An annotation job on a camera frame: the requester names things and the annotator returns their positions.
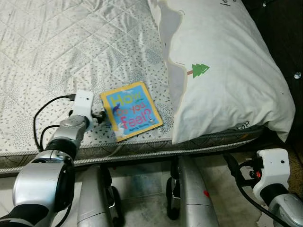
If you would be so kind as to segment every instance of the white pillowcase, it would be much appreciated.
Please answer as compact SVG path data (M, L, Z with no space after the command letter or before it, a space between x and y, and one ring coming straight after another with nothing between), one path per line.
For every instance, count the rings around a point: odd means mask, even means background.
M295 106L240 0L148 0L175 108L173 143L265 125L285 141Z

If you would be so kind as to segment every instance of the black cable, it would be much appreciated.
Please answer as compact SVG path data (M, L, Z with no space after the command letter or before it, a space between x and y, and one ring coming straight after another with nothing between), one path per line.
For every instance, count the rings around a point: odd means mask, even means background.
M65 222L65 220L67 219L67 216L70 214L70 211L71 211L71 204L68 206L66 213L65 213L64 217L62 218L62 220L55 227L60 227Z
M46 130L50 129L50 128L56 128L56 127L59 127L60 125L58 124L55 124L55 125L50 125L50 126L47 126L45 129L43 129L42 133L41 133L41 137L40 137L40 147L42 150L44 150L43 148L43 136L44 136L44 133L46 132Z
M261 212L265 213L266 215L268 215L269 217L271 217L274 221L278 222L280 225L284 226L284 227L291 227L290 225L288 225L286 222L284 222L283 220L281 220L280 218L278 218L276 215L274 215L273 213L269 212L268 210L266 210L265 208L261 207L258 203L256 203L251 197L249 197L249 195L246 194L246 192L243 190L243 188L241 187L240 183L237 181L236 178L236 184L241 192L241 194L248 200L248 202L250 202L252 205L255 206L255 208L259 209Z
M34 139L35 139L35 144L36 144L36 146L37 146L37 148L38 148L38 150L39 150L40 152L42 152L43 149L42 149L42 146L39 145L38 139L37 139L37 133L36 133L36 118L37 118L37 116L39 115L39 113L40 113L44 108L46 108L46 107L47 107L50 103L52 103L53 101L58 100L58 99L60 99L60 98L69 98L69 97L70 97L70 96L59 96L59 97L53 98L51 101L47 102L44 106L42 106L42 107L38 110L38 112L35 114L35 116L34 116L34 123L33 123L33 128L34 128Z

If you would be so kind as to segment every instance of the book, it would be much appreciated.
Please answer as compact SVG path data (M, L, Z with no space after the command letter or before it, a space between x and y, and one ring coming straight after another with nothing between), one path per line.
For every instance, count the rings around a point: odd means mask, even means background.
M143 82L110 90L100 96L118 142L163 124Z

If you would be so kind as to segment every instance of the blue book cover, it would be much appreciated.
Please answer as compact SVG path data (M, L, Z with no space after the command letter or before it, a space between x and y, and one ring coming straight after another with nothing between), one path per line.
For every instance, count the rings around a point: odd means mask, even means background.
M104 92L101 99L118 142L163 124L143 82Z

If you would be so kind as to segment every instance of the bed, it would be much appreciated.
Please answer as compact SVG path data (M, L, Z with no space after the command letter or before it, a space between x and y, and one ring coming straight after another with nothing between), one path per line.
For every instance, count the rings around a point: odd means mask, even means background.
M172 143L173 106L162 44L144 0L0 0L0 173L18 171L38 153L34 114L47 101L77 89L99 94L143 81L163 125L116 143L108 119L85 134L75 165L232 149L264 127L228 129ZM37 134L68 116L59 100L37 119ZM45 143L54 129L45 134Z

